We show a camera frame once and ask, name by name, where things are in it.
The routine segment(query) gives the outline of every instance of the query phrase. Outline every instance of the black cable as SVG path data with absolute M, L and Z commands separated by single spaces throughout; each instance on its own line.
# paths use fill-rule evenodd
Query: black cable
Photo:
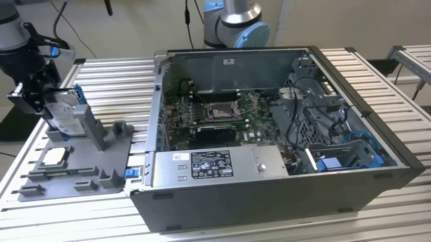
M 296 150 L 300 150 L 300 151 L 304 151 L 304 149 L 302 147 L 299 147 L 290 139 L 290 134 L 291 134 L 291 130 L 292 130 L 292 126 L 294 126 L 294 123 L 295 123 L 295 119 L 296 119 L 296 112 L 298 112 L 298 95 L 296 95 L 296 91 L 295 91 L 295 86 L 296 86 L 296 82 L 300 80 L 300 79 L 304 79 L 304 78 L 310 78 L 310 77 L 299 77 L 295 82 L 292 83 L 292 89 L 294 89 L 294 112 L 292 112 L 292 117 L 291 117 L 291 123 L 290 123 L 290 126 L 288 126 L 288 130 L 286 131 L 286 139 L 290 143 L 290 145 L 292 146 L 294 149 Z
M 60 20 L 60 17 L 62 17 L 62 15 L 63 15 L 63 12 L 64 12 L 64 9 L 66 9 L 66 6 L 67 6 L 67 1 L 64 1 L 64 3 L 63 3 L 63 5 L 62 5 L 62 8 L 60 8 L 60 11 L 59 11 L 59 9 L 56 9 L 56 11 L 58 11 L 58 16 L 55 17 L 55 21 L 54 21 L 54 25 L 52 25 L 52 32 L 54 32 L 54 36 L 55 36 L 55 38 L 58 39 L 58 40 L 62 40 L 62 41 L 64 41 L 60 37 L 59 37 L 59 35 L 58 35 L 58 33 L 56 33 L 56 25 L 58 25 L 58 23 L 59 23 L 59 20 Z
M 398 82 L 398 77 L 399 77 L 399 73 L 402 72 L 403 66 L 400 66 L 398 73 L 396 73 L 396 77 L 395 77 L 395 82 L 394 85 L 396 86 L 396 82 Z
M 187 25 L 187 33 L 188 33 L 188 40 L 191 44 L 191 48 L 195 49 L 194 42 L 191 40 L 191 34 L 190 34 L 190 11 L 188 11 L 188 0 L 186 0 L 186 10 L 184 10 L 184 20 Z
M 304 118 L 304 119 L 302 120 L 302 122 L 299 123 L 299 125 L 298 125 L 298 132 L 296 132 L 295 145 L 298 145 L 300 128 L 302 128 L 303 122 L 304 122 L 306 120 L 307 120 L 307 119 Z
M 343 124 L 347 122 L 347 114 L 348 114 L 348 110 L 350 110 L 351 106 L 347 107 L 346 111 L 344 111 L 344 118 L 343 120 L 338 120 L 330 127 L 328 129 L 328 135 L 332 138 L 332 131 L 335 131 L 335 126 L 339 125 L 340 127 L 343 126 Z
M 7 156 L 10 156 L 10 157 L 16 157 L 16 155 L 11 155 L 11 154 L 4 153 L 4 152 L 0 152 L 0 154 L 2 154 L 2 155 L 7 155 Z
M 86 46 L 87 50 L 92 53 L 94 57 L 98 59 L 96 54 L 94 53 L 92 49 L 90 49 L 90 47 L 87 46 L 87 44 L 83 42 L 82 37 L 80 37 L 80 35 L 79 35 L 78 31 L 75 30 L 75 28 L 74 28 L 72 24 L 68 22 L 68 20 L 67 20 L 66 16 L 63 15 L 63 12 L 60 12 L 60 11 L 59 11 L 59 9 L 56 8 L 56 6 L 55 6 L 55 4 L 54 4 L 54 2 L 52 2 L 52 1 L 51 1 L 51 5 L 54 6 L 55 10 L 58 11 L 59 16 L 62 16 L 62 17 L 63 17 L 63 19 L 66 20 L 66 22 L 67 22 L 68 26 L 72 28 L 72 30 L 74 30 L 74 32 L 75 32 L 75 35 L 76 35 L 76 37 L 79 38 L 80 43 Z
M 417 91 L 415 91 L 415 94 L 412 95 L 412 98 L 411 98 L 411 100 L 412 100 L 412 101 L 417 99 L 417 96 L 418 96 L 419 91 L 421 91 L 421 90 L 417 90 Z
M 200 16 L 202 24 L 203 24 L 203 17 L 202 17 L 202 14 L 200 14 L 200 9 L 199 9 L 199 6 L 198 6 L 198 2 L 196 2 L 196 0 L 195 0 L 195 5 L 196 5 L 198 12 L 199 12 L 199 16 Z

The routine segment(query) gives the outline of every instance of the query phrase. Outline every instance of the aluminum extrusion table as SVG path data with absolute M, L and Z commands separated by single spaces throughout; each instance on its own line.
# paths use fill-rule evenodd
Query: aluminum extrusion table
M 356 52 L 342 48 L 323 53 L 427 167 L 403 189 L 383 192 L 358 213 L 158 234 L 150 232 L 126 193 L 18 201 L 26 174 L 47 144 L 40 121 L 0 183 L 0 240 L 431 241 L 431 117 Z M 152 58 L 126 58 L 74 65 L 63 83 L 82 85 L 104 125 L 123 119 L 135 126 L 130 167 L 144 163 L 154 81 Z M 136 180 L 128 179 L 128 185 Z

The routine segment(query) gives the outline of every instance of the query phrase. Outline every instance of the cable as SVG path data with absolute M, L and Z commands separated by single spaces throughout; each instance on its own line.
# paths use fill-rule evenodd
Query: cable
M 191 33 L 190 33 L 190 11 L 188 11 L 188 0 L 186 0 L 186 10 L 184 10 L 184 20 L 187 25 L 187 33 L 188 33 L 188 40 L 191 44 L 191 48 L 195 49 L 194 42 L 191 40 Z
M 302 120 L 302 122 L 299 123 L 299 125 L 298 125 L 298 132 L 296 132 L 295 145 L 298 145 L 299 133 L 300 133 L 302 126 L 303 126 L 303 124 L 304 124 L 304 121 L 306 121 L 306 120 L 307 120 L 307 119 L 304 118 L 304 119 Z
M 56 6 L 55 6 L 55 4 L 54 4 L 52 0 L 51 0 L 51 5 L 54 6 L 55 10 L 58 11 L 59 16 L 62 16 L 62 17 L 63 17 L 63 19 L 66 20 L 66 22 L 67 22 L 68 26 L 72 28 L 72 30 L 74 30 L 74 32 L 75 32 L 75 35 L 76 35 L 76 37 L 79 38 L 80 43 L 86 46 L 87 50 L 92 53 L 92 55 L 94 55 L 95 59 L 98 59 L 96 54 L 94 53 L 92 49 L 90 49 L 90 47 L 87 46 L 87 44 L 83 42 L 82 37 L 80 37 L 80 35 L 79 35 L 78 31 L 75 30 L 75 28 L 74 28 L 72 24 L 68 22 L 68 20 L 67 20 L 66 16 L 63 15 L 63 12 L 60 12 L 60 11 L 59 11 L 59 9 L 56 8 Z
M 412 101 L 417 99 L 417 96 L 418 96 L 419 91 L 421 91 L 421 90 L 417 90 L 417 91 L 415 91 L 415 94 L 412 95 L 412 98 L 411 98 L 411 100 L 412 100 Z
M 54 21 L 54 25 L 52 25 L 52 32 L 54 32 L 54 36 L 55 36 L 55 38 L 56 39 L 59 39 L 59 40 L 63 40 L 60 37 L 59 37 L 59 35 L 58 35 L 58 33 L 56 33 L 56 25 L 58 25 L 58 23 L 59 23 L 59 20 L 60 20 L 60 17 L 62 17 L 62 15 L 63 15 L 63 12 L 64 12 L 64 9 L 66 9 L 66 6 L 67 6 L 67 1 L 64 1 L 64 3 L 63 3 L 63 5 L 62 5 L 62 8 L 60 8 L 60 11 L 59 11 L 59 9 L 56 9 L 56 11 L 58 11 L 58 16 L 55 17 L 55 21 Z
M 360 131 L 360 130 L 356 130 L 356 131 L 350 132 L 350 133 L 344 136 L 343 141 L 342 141 L 342 144 L 344 144 L 344 143 L 347 142 L 348 137 L 350 137 L 351 135 L 354 135 L 354 134 L 362 134 L 362 135 L 367 136 L 367 137 L 370 138 L 370 140 L 372 141 L 372 143 L 375 144 L 375 150 L 378 150 L 378 147 L 379 147 L 379 145 L 378 145 L 378 141 L 375 140 L 375 138 L 374 138 L 374 137 L 372 137 L 367 132 Z
M 299 77 L 295 82 L 292 83 L 292 90 L 294 90 L 294 112 L 292 112 L 292 117 L 291 117 L 291 123 L 290 123 L 290 126 L 288 126 L 288 129 L 286 131 L 286 140 L 288 141 L 290 145 L 292 146 L 294 149 L 296 150 L 300 150 L 300 151 L 304 151 L 304 149 L 302 147 L 299 147 L 290 139 L 290 134 L 291 134 L 291 130 L 292 130 L 292 126 L 294 126 L 294 123 L 295 123 L 295 119 L 296 119 L 296 112 L 298 112 L 298 95 L 296 95 L 296 91 L 295 91 L 295 85 L 296 85 L 296 82 L 300 80 L 300 79 L 304 79 L 304 78 L 308 78 L 308 77 Z
M 398 82 L 398 77 L 399 77 L 399 73 L 402 72 L 403 69 L 403 65 L 400 66 L 400 68 L 398 69 L 398 73 L 396 73 L 396 77 L 395 77 L 395 82 L 394 85 L 396 86 L 396 82 Z
M 350 110 L 351 106 L 347 107 L 346 111 L 344 111 L 344 118 L 343 120 L 338 120 L 330 127 L 328 129 L 328 135 L 332 138 L 332 131 L 335 131 L 335 126 L 339 125 L 342 127 L 342 125 L 347 122 L 347 114 L 348 114 L 348 110 Z
M 203 24 L 203 17 L 202 17 L 202 14 L 200 14 L 200 9 L 199 9 L 199 6 L 198 6 L 198 2 L 196 2 L 196 0 L 195 0 L 195 5 L 196 5 L 198 12 L 199 12 L 199 16 L 200 16 L 202 24 Z
M 2 155 L 10 156 L 10 157 L 16 157 L 16 155 L 11 155 L 8 153 L 0 152 Z

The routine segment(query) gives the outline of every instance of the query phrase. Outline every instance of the robotic arm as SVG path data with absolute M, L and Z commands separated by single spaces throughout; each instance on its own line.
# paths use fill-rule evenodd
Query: robotic arm
M 204 2 L 204 43 L 214 48 L 263 47 L 270 27 L 262 21 L 255 0 L 207 0 Z
M 110 0 L 104 0 L 112 15 Z M 46 107 L 44 95 L 59 87 L 60 76 L 51 59 L 39 47 L 51 46 L 59 50 L 70 45 L 59 38 L 38 33 L 31 23 L 23 23 L 14 1 L 0 0 L 0 69 L 12 77 L 16 85 L 8 99 L 24 113 L 35 113 L 50 120 L 52 115 Z

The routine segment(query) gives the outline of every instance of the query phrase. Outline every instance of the warning label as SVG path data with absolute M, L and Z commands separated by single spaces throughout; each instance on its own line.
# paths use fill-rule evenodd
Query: warning label
M 191 167 L 195 179 L 234 176 L 228 150 L 191 153 Z

